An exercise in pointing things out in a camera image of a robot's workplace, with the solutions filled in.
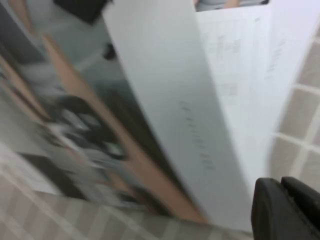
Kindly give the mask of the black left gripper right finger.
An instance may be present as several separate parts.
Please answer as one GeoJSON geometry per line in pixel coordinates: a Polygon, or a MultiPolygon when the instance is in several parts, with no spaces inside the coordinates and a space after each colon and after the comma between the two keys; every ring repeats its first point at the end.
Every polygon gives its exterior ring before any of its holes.
{"type": "Polygon", "coordinates": [[[316,240],[319,240],[320,193],[292,176],[282,177],[281,185],[297,206],[298,212],[305,222],[305,228],[316,240]]]}

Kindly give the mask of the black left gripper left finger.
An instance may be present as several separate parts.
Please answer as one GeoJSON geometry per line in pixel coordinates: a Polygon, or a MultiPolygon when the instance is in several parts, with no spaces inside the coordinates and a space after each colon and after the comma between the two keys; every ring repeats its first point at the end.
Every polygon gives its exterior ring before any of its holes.
{"type": "Polygon", "coordinates": [[[281,184],[271,178],[255,183],[251,209],[255,240],[308,240],[310,230],[281,184]]]}

